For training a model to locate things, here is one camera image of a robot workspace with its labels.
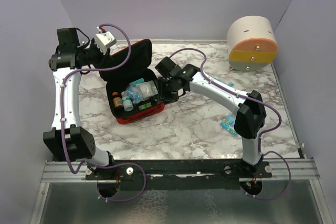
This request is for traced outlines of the clear bottle green label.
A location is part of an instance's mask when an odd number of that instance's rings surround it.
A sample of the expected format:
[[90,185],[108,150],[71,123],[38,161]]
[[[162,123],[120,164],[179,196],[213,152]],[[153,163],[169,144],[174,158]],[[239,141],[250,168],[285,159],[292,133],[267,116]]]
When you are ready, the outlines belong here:
[[133,103],[130,97],[122,97],[121,101],[122,101],[124,110],[126,112],[132,111],[134,109],[134,106],[133,106]]

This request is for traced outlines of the white gauze clear bag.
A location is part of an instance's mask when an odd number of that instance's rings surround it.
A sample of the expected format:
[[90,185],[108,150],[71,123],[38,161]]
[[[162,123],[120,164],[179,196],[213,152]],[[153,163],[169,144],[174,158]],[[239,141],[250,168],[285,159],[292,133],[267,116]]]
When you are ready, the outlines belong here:
[[135,85],[140,91],[141,101],[145,101],[158,94],[157,87],[153,80]]

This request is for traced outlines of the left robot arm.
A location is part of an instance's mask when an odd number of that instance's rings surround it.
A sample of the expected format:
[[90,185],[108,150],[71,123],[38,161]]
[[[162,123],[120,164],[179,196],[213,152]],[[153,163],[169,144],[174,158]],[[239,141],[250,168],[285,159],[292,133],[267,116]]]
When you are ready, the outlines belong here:
[[57,30],[59,44],[48,61],[55,82],[55,112],[51,130],[43,133],[43,141],[59,162],[78,161],[98,166],[104,179],[115,175],[116,166],[108,151],[96,147],[93,135],[82,127],[79,113],[79,86],[86,65],[102,58],[99,49],[88,40],[80,45],[78,28]]

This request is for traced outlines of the red black medicine case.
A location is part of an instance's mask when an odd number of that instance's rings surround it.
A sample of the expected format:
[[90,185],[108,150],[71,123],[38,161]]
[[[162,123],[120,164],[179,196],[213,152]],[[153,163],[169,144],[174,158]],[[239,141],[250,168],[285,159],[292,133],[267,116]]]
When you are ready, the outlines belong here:
[[[149,39],[140,40],[131,46],[130,58],[122,67],[112,71],[99,72],[100,77],[107,83],[106,91],[112,115],[119,124],[129,124],[142,118],[152,116],[164,110],[164,103],[158,100],[155,95],[139,105],[132,111],[126,112],[124,109],[115,109],[112,102],[112,93],[125,91],[130,82],[143,78],[145,82],[153,80],[157,84],[155,73],[149,69],[152,63],[152,42]],[[139,106],[151,102],[152,106],[145,110],[140,110]]]

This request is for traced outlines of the brown bottle orange cap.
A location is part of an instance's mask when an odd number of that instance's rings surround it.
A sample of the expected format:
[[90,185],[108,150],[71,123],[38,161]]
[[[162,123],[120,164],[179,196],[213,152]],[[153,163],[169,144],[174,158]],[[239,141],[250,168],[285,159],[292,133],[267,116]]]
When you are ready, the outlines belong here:
[[112,102],[115,109],[120,109],[123,107],[121,96],[119,95],[118,92],[112,93]]

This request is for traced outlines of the blue packets clear bag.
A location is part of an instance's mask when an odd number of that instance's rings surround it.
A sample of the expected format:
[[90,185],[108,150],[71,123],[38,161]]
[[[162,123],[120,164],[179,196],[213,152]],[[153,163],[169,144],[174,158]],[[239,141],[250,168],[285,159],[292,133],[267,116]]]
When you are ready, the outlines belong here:
[[126,93],[128,93],[128,96],[135,104],[139,104],[143,100],[143,94],[139,84],[129,85],[126,89]]

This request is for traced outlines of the white bottle blue label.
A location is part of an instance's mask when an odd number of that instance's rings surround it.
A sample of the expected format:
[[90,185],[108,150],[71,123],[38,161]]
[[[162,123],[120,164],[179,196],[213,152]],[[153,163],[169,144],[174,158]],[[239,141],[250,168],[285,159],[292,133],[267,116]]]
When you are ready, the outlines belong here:
[[127,92],[123,91],[123,92],[121,92],[121,96],[124,98],[124,97],[128,97],[129,94]]

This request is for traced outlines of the small green box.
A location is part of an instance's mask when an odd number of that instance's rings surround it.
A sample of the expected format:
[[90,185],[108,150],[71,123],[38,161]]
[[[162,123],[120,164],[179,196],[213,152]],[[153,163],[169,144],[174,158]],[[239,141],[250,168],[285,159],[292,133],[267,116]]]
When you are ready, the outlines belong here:
[[149,103],[140,105],[140,106],[139,106],[139,109],[140,109],[140,110],[145,110],[145,109],[147,109],[147,108],[150,108],[151,106],[152,106],[152,104],[151,104],[151,102],[149,102]]

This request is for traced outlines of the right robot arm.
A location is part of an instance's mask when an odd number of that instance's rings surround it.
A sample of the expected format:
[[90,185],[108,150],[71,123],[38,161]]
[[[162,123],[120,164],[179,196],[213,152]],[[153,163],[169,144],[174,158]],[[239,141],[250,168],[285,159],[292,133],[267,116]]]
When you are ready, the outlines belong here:
[[178,93],[180,90],[198,93],[235,115],[234,129],[241,136],[243,145],[241,171],[246,177],[258,174],[262,160],[258,133],[265,125],[266,118],[261,94],[255,90],[246,93],[220,84],[201,72],[200,68],[192,64],[182,68],[169,57],[163,58],[155,69],[162,76],[165,95]]

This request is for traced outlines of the small teal clear pouch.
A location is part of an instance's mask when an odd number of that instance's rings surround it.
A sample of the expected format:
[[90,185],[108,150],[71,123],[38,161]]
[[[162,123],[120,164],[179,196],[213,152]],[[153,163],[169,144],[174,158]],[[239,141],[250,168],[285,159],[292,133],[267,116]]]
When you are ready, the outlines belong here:
[[140,83],[143,83],[143,82],[144,82],[144,79],[140,78],[138,80],[130,82],[129,85],[132,86],[132,85],[140,84]]

